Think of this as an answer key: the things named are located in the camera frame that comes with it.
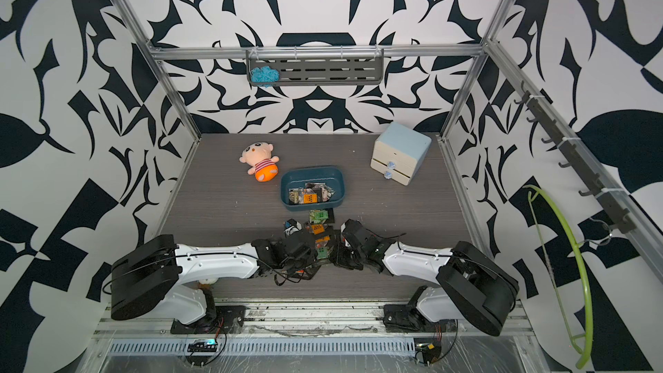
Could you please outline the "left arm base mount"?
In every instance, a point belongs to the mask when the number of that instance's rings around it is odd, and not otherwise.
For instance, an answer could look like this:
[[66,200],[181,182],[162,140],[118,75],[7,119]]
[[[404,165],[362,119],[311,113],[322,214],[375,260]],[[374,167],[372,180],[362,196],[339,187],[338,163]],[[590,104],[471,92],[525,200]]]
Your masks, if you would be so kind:
[[170,333],[174,335],[238,333],[243,327],[247,307],[241,305],[217,306],[215,310],[189,325],[174,321]]

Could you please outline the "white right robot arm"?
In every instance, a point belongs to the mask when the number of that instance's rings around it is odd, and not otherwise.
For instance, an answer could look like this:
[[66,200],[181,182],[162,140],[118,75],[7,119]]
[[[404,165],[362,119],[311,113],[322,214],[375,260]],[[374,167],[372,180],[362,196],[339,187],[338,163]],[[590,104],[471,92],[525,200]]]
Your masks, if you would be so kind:
[[380,237],[348,219],[341,226],[338,255],[338,267],[368,267],[430,283],[402,308],[414,330],[420,319],[431,323],[464,319],[480,332],[497,337],[520,291],[515,278],[466,241],[445,249],[415,247],[398,238]]

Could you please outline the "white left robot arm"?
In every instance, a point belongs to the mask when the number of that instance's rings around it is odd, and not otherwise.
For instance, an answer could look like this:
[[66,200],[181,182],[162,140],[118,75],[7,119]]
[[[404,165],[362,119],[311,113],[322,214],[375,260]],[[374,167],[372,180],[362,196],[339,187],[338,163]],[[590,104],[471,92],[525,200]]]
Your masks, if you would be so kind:
[[316,257],[305,231],[231,247],[183,245],[171,234],[159,235],[112,265],[110,314],[114,321],[148,315],[191,325],[212,314],[213,301],[200,284],[269,274],[294,281]]

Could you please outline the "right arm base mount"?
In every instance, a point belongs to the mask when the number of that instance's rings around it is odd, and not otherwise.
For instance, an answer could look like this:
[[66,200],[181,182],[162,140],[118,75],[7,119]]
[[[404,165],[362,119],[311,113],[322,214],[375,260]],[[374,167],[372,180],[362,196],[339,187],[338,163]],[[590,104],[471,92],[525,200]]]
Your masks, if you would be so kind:
[[448,333],[457,327],[455,319],[432,322],[415,307],[398,304],[383,307],[383,324],[388,333]]

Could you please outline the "orange label tea bag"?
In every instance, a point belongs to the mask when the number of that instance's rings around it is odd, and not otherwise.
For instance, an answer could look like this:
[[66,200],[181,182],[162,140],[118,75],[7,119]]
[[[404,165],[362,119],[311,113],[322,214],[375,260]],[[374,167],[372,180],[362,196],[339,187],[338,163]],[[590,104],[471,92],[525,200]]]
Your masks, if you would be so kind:
[[331,248],[335,245],[336,231],[333,226],[329,224],[308,224],[306,229],[313,237],[317,249]]

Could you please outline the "green label tea bag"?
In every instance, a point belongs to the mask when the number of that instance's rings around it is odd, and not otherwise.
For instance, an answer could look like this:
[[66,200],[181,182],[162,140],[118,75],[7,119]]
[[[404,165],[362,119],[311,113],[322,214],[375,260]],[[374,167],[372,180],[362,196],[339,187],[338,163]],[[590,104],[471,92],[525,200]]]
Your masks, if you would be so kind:
[[333,247],[321,246],[316,248],[316,258],[318,261],[328,261],[333,254]]
[[311,224],[334,224],[335,216],[332,208],[313,209],[309,211],[309,222]]

